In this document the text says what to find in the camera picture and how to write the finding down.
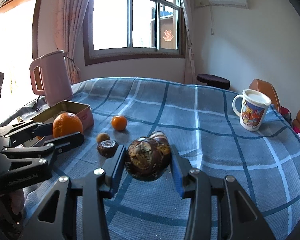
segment chinese character decoration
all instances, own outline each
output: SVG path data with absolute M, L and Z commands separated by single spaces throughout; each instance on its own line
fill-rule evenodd
M 164 38 L 164 41 L 172 41 L 172 38 L 174 38 L 174 36 L 172 35 L 172 31 L 165 30 L 163 38 Z

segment mug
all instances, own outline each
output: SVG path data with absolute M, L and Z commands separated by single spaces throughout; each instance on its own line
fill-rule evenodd
M 238 98 L 242 98 L 240 113 L 235 107 Z M 240 124 L 249 131 L 259 129 L 270 105 L 269 97 L 252 89 L 243 90 L 242 95 L 237 95 L 232 101 L 232 109 L 240 117 Z

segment kettle handle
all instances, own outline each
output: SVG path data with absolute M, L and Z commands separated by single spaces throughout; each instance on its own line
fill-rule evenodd
M 31 81 L 32 91 L 37 96 L 44 96 L 44 91 L 37 89 L 37 83 L 36 83 L 35 74 L 34 74 L 34 70 L 36 67 L 40 68 L 40 58 L 33 60 L 30 64 L 30 81 Z

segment kettle lid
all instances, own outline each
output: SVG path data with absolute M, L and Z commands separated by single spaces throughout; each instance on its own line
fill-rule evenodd
M 57 54 L 57 53 L 64 53 L 64 50 L 61 49 L 61 50 L 57 50 L 57 51 L 54 51 L 54 52 L 50 52 L 50 53 L 42 55 L 40 58 L 44 58 L 44 57 L 47 57 L 47 56 L 50 56 L 50 55 L 53 55 L 53 54 Z

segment open tin box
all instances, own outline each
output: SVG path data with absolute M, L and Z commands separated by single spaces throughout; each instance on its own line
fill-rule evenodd
M 90 105 L 72 102 L 72 101 L 61 101 L 56 105 L 49 107 L 46 110 L 43 110 L 36 116 L 32 118 L 34 122 L 43 122 L 43 123 L 53 123 L 54 119 L 61 113 L 73 113 L 76 114 L 83 125 L 83 130 L 86 130 L 88 127 L 94 124 L 94 119 L 92 115 L 92 110 Z M 31 146 L 42 146 L 42 144 L 52 139 L 53 136 L 49 135 L 43 138 L 35 137 L 29 141 L 23 143 L 23 147 L 31 147 Z

